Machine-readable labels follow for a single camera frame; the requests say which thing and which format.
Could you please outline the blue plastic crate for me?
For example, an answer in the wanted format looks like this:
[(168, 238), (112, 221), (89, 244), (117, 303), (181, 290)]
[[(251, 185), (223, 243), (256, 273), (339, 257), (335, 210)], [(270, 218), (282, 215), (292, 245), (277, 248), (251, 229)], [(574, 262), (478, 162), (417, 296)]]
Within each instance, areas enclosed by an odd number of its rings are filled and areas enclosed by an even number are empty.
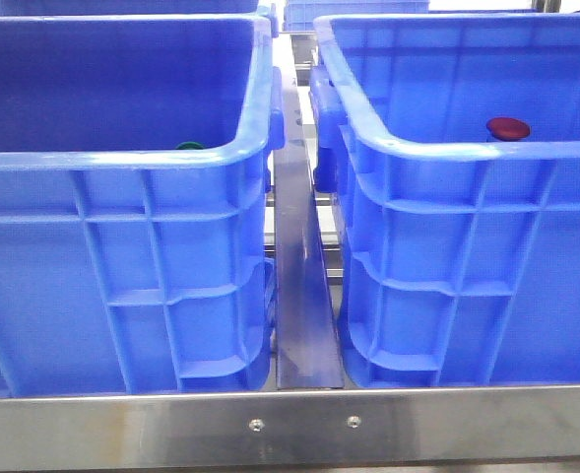
[(0, 398), (263, 386), (272, 46), (250, 15), (0, 17)]
[[(580, 383), (580, 13), (314, 21), (364, 388)], [(488, 141), (518, 118), (531, 135)]]

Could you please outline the blue plastic crate right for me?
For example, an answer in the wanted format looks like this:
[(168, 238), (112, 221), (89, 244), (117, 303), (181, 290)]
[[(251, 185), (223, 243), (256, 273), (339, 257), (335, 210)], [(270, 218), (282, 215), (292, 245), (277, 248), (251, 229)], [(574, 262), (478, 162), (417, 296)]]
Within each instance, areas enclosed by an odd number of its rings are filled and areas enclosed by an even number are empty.
[[(580, 383), (580, 13), (314, 21), (364, 388)], [(488, 141), (518, 118), (531, 135)]]

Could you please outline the steel shelf front bar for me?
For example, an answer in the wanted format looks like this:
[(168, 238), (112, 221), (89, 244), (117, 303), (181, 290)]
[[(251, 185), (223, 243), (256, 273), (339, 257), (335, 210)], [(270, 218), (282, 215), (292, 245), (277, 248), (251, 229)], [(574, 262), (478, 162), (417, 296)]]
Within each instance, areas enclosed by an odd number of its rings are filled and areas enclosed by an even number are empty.
[(0, 471), (580, 458), (580, 385), (0, 399)]

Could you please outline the blue plastic crate left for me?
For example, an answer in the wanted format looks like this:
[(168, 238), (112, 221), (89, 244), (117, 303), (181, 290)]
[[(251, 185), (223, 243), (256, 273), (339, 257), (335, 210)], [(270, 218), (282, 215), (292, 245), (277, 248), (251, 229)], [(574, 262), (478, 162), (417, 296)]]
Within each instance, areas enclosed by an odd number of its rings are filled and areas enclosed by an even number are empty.
[(250, 15), (0, 17), (0, 398), (263, 386), (272, 46)]

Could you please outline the green push button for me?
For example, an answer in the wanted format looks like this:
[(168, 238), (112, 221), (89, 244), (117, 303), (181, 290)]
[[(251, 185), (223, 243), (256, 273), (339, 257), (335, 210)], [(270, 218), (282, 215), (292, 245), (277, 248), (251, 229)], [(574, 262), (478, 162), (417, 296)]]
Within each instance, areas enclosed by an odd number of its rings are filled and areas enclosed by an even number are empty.
[(176, 150), (204, 150), (205, 146), (199, 142), (186, 141), (181, 142), (176, 146)]

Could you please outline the distant blue crate left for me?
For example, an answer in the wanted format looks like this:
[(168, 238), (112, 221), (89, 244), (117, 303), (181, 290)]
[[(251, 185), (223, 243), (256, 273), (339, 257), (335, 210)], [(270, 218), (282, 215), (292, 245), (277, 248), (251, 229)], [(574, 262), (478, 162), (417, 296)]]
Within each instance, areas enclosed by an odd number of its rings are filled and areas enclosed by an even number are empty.
[(313, 20), (331, 15), (422, 14), (429, 10), (425, 0), (297, 0), (287, 1), (283, 13), (284, 32), (311, 32)]

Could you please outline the blue metal divider rail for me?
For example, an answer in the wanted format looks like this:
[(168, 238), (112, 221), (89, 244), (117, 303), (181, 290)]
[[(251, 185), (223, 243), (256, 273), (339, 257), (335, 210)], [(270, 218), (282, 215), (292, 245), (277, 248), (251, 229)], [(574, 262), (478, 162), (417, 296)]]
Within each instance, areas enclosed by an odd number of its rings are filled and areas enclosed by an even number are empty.
[(285, 146), (274, 154), (277, 387), (345, 385), (295, 79), (284, 78)]

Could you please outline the blue crate back left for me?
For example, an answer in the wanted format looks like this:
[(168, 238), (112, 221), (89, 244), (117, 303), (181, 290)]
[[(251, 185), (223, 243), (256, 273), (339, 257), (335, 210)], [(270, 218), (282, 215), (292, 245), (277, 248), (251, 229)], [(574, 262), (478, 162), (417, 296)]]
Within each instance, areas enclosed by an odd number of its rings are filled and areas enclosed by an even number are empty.
[(0, 1), (0, 17), (150, 14), (254, 14), (276, 18), (271, 1), (15, 0)]

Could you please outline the red push button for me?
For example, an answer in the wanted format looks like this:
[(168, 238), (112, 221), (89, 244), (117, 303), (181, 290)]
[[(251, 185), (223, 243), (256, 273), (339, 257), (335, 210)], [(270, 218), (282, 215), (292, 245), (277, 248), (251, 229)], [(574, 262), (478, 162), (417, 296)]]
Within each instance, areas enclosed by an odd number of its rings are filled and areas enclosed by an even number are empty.
[(528, 123), (518, 118), (498, 116), (486, 123), (488, 141), (518, 142), (531, 135)]

